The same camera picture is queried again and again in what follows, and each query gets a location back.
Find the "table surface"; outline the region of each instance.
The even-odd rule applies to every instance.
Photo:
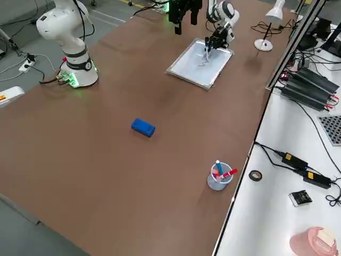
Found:
[[[324,50],[316,54],[331,61],[341,61]],[[341,69],[341,64],[326,66],[332,70]],[[313,63],[310,68],[313,71],[316,69]],[[317,68],[327,79],[341,85],[341,71],[331,72],[322,64],[317,64]],[[340,168],[341,147],[331,145],[317,119],[328,114],[304,108],[312,116],[328,151]],[[341,114],[341,106],[337,105],[330,114]],[[326,154],[310,119],[296,103],[281,96],[278,89],[271,94],[256,141],[292,153],[332,180],[341,177]],[[272,152],[269,154],[275,163],[281,164],[277,155]],[[250,180],[248,174],[251,170],[261,171],[262,180]],[[303,189],[313,203],[294,207],[288,195]],[[290,238],[313,226],[329,227],[340,242],[341,222],[337,218],[341,214],[341,207],[329,206],[326,195],[337,197],[338,188],[332,186],[325,190],[306,183],[297,174],[272,166],[262,149],[254,146],[216,255],[295,255],[289,246]]]
[[[209,92],[164,74],[210,35],[204,5],[181,36],[165,15],[130,19],[91,48],[97,84],[37,86],[1,110],[1,193],[93,256],[211,254],[240,174],[221,192],[207,175],[217,159],[242,169],[290,33],[258,52],[250,26],[272,5],[232,3],[235,55]],[[151,138],[131,129],[137,117]]]

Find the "blue sponge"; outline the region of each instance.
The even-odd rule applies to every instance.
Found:
[[[155,126],[151,125],[144,120],[141,120],[139,118],[135,119],[132,128],[148,137],[151,137],[155,131]]]

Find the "white table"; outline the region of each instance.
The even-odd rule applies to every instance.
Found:
[[[325,51],[319,55],[328,60],[341,61]],[[327,67],[341,69],[340,64]],[[341,85],[341,71],[330,72],[321,64],[318,64],[318,69],[327,79]],[[310,119],[296,103],[279,92],[275,89],[270,97],[256,141],[292,153],[331,179],[341,177],[328,158]],[[341,168],[341,147],[330,144],[317,120],[318,116],[327,113],[304,108],[312,116],[328,151]],[[341,114],[341,104],[331,114]],[[268,152],[275,163],[282,164],[279,156]],[[259,170],[263,175],[262,180],[250,180],[248,175],[251,170]],[[288,195],[303,189],[313,203],[294,207]],[[332,186],[326,190],[311,185],[294,172],[273,166],[260,146],[253,147],[237,191],[224,223],[226,228],[223,226],[221,232],[221,241],[218,239],[215,255],[295,255],[289,246],[290,238],[312,226],[331,228],[336,233],[336,240],[341,243],[341,207],[331,207],[325,199],[327,194],[337,197],[338,188]]]

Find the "pink container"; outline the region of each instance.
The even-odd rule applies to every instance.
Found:
[[[298,256],[337,256],[336,240],[333,237],[334,244],[328,245],[324,240],[318,237],[321,227],[312,227],[297,234],[290,239],[290,247]]]

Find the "tape roll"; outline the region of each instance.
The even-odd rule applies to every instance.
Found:
[[[253,181],[260,181],[262,179],[262,174],[260,171],[256,171],[256,170],[253,170],[253,171],[250,171],[249,173],[249,177],[250,179],[252,179]]]

